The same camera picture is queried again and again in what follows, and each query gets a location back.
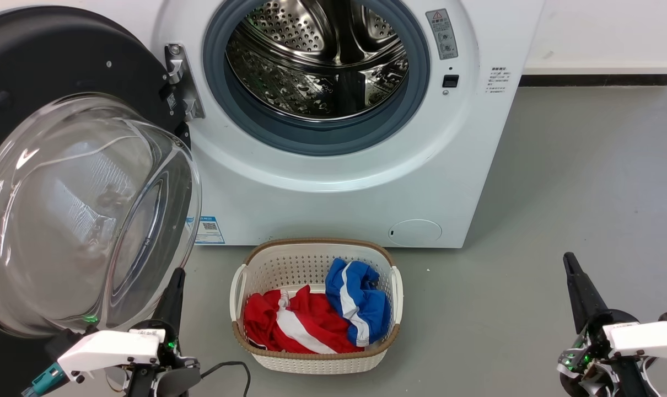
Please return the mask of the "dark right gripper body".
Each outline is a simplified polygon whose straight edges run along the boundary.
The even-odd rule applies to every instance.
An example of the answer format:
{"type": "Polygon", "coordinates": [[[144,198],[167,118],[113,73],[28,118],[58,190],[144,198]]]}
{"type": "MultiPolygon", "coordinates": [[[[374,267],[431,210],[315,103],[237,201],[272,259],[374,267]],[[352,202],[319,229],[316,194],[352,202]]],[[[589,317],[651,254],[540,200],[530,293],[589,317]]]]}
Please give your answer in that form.
{"type": "Polygon", "coordinates": [[[605,326],[637,325],[636,317],[615,309],[585,320],[570,348],[558,358],[560,383],[570,396],[658,396],[648,377],[656,360],[644,350],[614,352],[605,326]]]}

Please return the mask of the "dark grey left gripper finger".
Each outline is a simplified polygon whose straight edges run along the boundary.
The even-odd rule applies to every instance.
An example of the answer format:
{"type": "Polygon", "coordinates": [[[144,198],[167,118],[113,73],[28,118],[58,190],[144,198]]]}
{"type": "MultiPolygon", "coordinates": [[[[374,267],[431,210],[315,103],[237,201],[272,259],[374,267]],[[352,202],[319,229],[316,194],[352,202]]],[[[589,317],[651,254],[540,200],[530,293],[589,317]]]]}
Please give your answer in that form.
{"type": "Polygon", "coordinates": [[[174,332],[180,331],[185,277],[184,269],[175,269],[168,284],[168,322],[174,332]]]}
{"type": "Polygon", "coordinates": [[[179,329],[181,324],[181,269],[175,269],[154,311],[154,319],[179,329]]]}

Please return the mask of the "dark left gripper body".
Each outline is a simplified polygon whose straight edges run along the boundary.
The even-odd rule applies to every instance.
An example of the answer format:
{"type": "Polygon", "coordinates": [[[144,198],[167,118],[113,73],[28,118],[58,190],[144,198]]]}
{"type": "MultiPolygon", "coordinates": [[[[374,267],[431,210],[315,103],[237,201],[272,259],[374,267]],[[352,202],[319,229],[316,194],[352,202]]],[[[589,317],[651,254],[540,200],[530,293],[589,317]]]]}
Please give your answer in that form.
{"type": "Polygon", "coordinates": [[[188,396],[189,389],[202,380],[199,360],[181,354],[177,328],[162,320],[146,320],[130,331],[164,331],[157,345],[157,357],[147,364],[126,367],[126,396],[188,396]]]}

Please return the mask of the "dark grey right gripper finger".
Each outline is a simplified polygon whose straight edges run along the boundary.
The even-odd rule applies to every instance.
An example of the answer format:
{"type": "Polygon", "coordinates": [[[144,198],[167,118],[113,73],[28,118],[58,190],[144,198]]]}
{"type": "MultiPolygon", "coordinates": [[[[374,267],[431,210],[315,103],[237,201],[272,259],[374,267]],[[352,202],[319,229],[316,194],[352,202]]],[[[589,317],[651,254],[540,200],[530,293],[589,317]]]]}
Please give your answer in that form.
{"type": "Polygon", "coordinates": [[[590,277],[583,271],[573,252],[563,254],[563,264],[574,327],[576,334],[580,334],[594,309],[593,293],[589,286],[590,277]]]}
{"type": "Polygon", "coordinates": [[[573,252],[569,254],[569,300],[576,326],[611,323],[611,311],[573,252]]]}

